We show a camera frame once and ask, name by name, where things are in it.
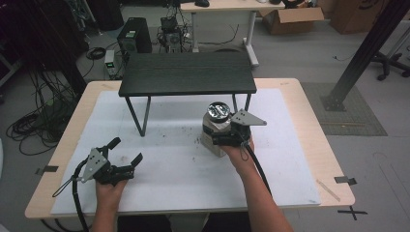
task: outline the caster wheel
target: caster wheel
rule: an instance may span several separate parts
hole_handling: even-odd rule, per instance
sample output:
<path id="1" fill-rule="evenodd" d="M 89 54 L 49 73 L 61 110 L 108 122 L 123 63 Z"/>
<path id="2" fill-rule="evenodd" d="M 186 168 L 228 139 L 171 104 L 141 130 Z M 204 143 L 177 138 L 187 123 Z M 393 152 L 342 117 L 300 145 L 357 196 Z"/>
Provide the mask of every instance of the caster wheel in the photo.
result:
<path id="1" fill-rule="evenodd" d="M 377 76 L 377 80 L 382 81 L 384 79 L 386 79 L 386 76 L 384 74 L 381 74 L 381 75 Z"/>
<path id="2" fill-rule="evenodd" d="M 403 77 L 405 77 L 405 78 L 409 77 L 409 76 L 410 76 L 410 71 L 405 71 L 405 72 L 403 72 L 403 73 L 401 74 L 401 76 L 403 76 Z"/>

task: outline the computer tower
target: computer tower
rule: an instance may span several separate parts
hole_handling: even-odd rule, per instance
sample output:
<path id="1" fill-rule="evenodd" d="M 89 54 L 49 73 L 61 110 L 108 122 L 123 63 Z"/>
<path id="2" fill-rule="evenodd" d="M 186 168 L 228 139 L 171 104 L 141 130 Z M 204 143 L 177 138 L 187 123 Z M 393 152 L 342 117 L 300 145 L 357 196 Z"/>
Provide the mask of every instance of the computer tower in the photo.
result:
<path id="1" fill-rule="evenodd" d="M 130 17 L 117 37 L 121 50 L 128 53 L 151 53 L 150 33 L 144 17 Z"/>

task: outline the desk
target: desk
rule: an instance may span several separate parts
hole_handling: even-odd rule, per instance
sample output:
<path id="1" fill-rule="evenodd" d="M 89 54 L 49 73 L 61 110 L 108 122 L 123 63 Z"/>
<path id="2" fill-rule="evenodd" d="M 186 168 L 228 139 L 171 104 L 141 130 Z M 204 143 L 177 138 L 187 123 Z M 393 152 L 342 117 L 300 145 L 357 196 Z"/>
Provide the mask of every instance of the desk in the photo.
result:
<path id="1" fill-rule="evenodd" d="M 181 11 L 190 13 L 192 23 L 192 51 L 198 52 L 198 39 L 196 35 L 196 13 L 206 12 L 232 12 L 232 11 L 250 11 L 249 13 L 249 28 L 248 36 L 244 38 L 244 45 L 247 49 L 250 63 L 253 67 L 259 66 L 255 52 L 252 47 L 253 25 L 256 19 L 256 11 L 269 11 L 283 9 L 284 4 L 273 5 L 269 3 L 259 3 L 256 0 L 209 0 L 210 6 L 208 8 L 196 7 L 194 3 L 181 4 Z"/>
<path id="2" fill-rule="evenodd" d="M 337 184 L 334 177 L 343 176 L 335 155 L 323 133 L 308 99 L 297 79 L 256 78 L 257 88 L 279 88 L 288 107 L 299 141 L 325 206 L 346 206 L 355 202 L 348 184 Z M 94 81 L 88 84 L 49 165 L 59 166 L 57 172 L 45 172 L 30 200 L 25 215 L 28 218 L 55 218 L 50 211 L 55 199 L 51 197 L 61 184 L 66 166 L 77 141 L 93 112 L 101 91 L 119 90 L 121 81 Z"/>

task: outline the human hand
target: human hand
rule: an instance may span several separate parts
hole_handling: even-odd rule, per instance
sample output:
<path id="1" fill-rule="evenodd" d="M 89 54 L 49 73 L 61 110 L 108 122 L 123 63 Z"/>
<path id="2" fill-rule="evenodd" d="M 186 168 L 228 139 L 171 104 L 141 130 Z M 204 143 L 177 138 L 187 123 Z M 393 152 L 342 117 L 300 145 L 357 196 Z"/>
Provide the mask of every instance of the human hand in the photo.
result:
<path id="1" fill-rule="evenodd" d="M 117 213 L 124 187 L 128 181 L 121 181 L 115 187 L 96 182 L 97 210 Z"/>
<path id="2" fill-rule="evenodd" d="M 249 146 L 254 151 L 252 138 L 249 140 Z M 245 147 L 220 146 L 220 148 L 229 156 L 236 171 L 242 178 L 249 174 L 257 174 L 253 159 Z"/>

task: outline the office chair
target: office chair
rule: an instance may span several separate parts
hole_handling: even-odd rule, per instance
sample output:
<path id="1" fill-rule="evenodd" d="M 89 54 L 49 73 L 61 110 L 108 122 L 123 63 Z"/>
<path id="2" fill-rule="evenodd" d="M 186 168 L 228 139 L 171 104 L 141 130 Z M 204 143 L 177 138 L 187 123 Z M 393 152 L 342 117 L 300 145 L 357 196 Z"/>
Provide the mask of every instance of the office chair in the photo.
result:
<path id="1" fill-rule="evenodd" d="M 384 55 L 383 53 L 378 51 L 376 55 L 371 59 L 371 62 L 378 62 L 383 65 L 383 74 L 380 74 L 377 76 L 378 80 L 382 81 L 386 79 L 386 77 L 390 74 L 391 66 L 403 70 L 403 72 L 401 73 L 401 76 L 403 77 L 410 76 L 410 67 L 398 62 L 398 58 L 400 58 L 402 54 L 397 53 L 398 49 L 404 44 L 404 42 L 407 40 L 409 36 L 410 36 L 410 27 L 401 36 L 401 38 L 397 41 L 397 43 L 395 43 L 395 45 L 393 46 L 393 48 L 390 50 L 390 52 L 387 55 Z"/>

